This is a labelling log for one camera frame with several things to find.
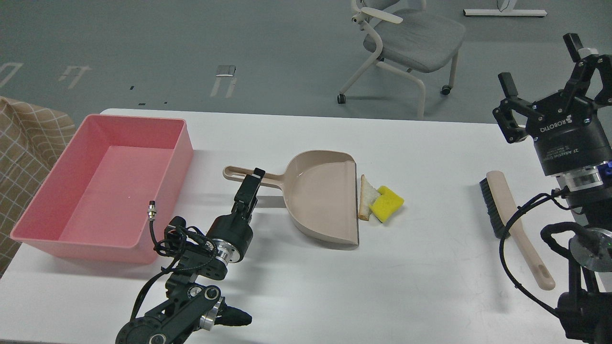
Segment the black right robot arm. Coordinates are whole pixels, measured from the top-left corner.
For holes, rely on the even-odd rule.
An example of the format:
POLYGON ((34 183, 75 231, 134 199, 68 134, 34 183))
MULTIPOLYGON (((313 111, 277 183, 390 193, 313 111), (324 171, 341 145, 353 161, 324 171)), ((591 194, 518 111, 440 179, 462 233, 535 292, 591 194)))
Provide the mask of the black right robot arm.
POLYGON ((611 144, 597 111, 611 104, 611 56, 585 47, 577 33, 563 37, 574 68, 564 88, 535 102, 519 97, 509 72, 498 78, 504 98, 492 111, 507 143, 527 137, 546 176, 559 189, 540 193, 511 210, 488 179, 481 191, 499 242, 499 258, 507 277, 529 299, 556 317, 565 336, 586 344, 611 342, 611 293, 601 291, 595 274, 611 271, 611 144), (576 222, 549 224, 540 231, 545 244, 568 261, 568 291, 556 307, 536 298, 509 271, 505 240, 511 227, 531 209, 547 201, 568 203, 564 210, 582 215, 576 222))

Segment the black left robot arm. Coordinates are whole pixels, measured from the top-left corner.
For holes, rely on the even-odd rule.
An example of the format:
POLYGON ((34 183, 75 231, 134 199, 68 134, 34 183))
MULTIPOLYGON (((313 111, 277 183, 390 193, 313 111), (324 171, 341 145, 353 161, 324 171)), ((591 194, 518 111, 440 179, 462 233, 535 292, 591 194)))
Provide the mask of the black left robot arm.
POLYGON ((253 229, 251 218, 265 171, 247 172, 234 198, 231 213, 217 217, 207 233, 174 217, 157 240, 154 232, 155 202, 149 203, 149 230, 155 252, 172 258, 171 263, 146 282, 139 292, 131 318, 116 337, 117 344, 183 344, 192 333, 219 326, 247 326, 252 317, 227 305, 219 287, 201 285, 198 277, 220 281, 228 264, 245 257, 253 229), (148 291, 162 276, 166 299, 144 316, 138 313, 148 291))

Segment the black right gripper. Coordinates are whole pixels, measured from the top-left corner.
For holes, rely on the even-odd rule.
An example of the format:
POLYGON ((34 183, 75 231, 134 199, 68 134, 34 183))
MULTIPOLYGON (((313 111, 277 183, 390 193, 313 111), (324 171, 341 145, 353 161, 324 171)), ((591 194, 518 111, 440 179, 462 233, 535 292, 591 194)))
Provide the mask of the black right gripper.
POLYGON ((546 176, 598 166, 612 157, 597 116, 597 109, 611 105, 611 55, 586 48, 577 33, 566 33, 563 40, 575 63, 564 89, 531 104, 518 96, 512 75, 502 72, 498 80, 504 98, 492 111, 507 143, 521 142, 528 135, 533 137, 546 176), (601 78, 601 91, 590 99, 585 95, 595 71, 601 78), (519 126, 514 113, 527 119, 525 127, 519 126))

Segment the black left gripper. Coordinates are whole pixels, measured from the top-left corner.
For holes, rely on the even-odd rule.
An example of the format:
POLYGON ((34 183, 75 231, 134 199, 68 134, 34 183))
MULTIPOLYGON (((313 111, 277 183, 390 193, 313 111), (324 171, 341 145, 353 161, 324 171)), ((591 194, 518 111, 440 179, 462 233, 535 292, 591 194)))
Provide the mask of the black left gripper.
POLYGON ((232 214, 217 217, 206 233, 219 251, 217 259, 223 263, 238 263, 246 255, 253 239, 251 216, 265 174, 260 168, 247 174, 234 197, 232 214))

